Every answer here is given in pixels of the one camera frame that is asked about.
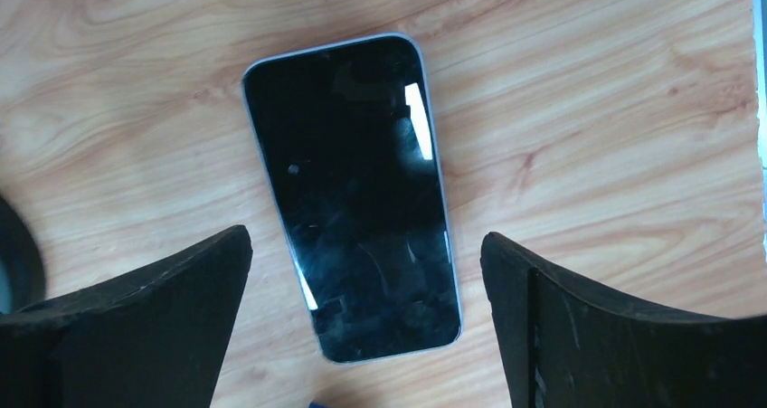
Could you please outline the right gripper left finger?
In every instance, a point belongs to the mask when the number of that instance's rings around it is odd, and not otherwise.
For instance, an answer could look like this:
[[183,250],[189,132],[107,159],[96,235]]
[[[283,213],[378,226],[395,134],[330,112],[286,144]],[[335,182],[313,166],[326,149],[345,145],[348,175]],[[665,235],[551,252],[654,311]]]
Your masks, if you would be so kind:
[[251,267],[234,225],[1,318],[4,407],[207,407]]

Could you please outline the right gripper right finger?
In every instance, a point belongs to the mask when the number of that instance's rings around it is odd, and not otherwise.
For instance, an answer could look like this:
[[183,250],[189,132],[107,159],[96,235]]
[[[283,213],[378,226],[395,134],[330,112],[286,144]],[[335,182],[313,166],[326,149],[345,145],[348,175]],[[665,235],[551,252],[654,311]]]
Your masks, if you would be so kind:
[[515,407],[763,407],[766,318],[632,296],[492,232],[480,264]]

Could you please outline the black phone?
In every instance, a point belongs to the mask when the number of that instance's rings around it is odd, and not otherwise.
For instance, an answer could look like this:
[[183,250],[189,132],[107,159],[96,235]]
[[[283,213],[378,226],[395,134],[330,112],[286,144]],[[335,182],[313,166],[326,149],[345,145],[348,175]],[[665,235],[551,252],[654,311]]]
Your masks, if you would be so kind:
[[463,319],[417,43],[379,33],[271,56],[241,89],[322,355],[454,343]]

